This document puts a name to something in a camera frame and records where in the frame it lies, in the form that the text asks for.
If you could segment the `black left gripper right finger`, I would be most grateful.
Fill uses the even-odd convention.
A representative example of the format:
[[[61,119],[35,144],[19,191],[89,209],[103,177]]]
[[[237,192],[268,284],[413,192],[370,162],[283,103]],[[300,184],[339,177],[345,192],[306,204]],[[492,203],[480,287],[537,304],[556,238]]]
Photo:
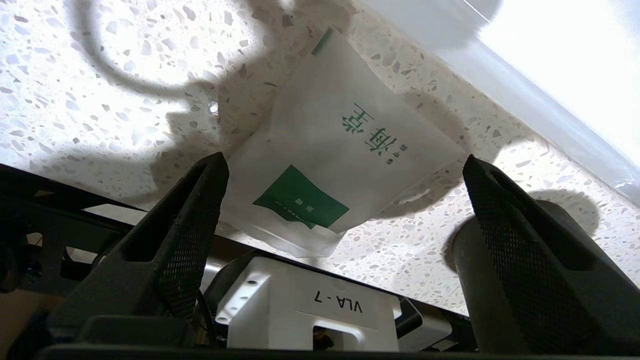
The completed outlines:
[[[470,155],[462,293],[483,353],[638,353],[639,289],[560,205]]]

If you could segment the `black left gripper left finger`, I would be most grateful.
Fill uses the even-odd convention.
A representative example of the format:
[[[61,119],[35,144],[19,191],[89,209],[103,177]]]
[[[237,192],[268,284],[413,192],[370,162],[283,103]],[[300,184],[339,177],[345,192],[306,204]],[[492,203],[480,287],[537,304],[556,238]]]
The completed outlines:
[[[103,258],[48,319],[78,331],[97,316],[189,319],[214,239],[229,167],[221,152],[199,160]]]

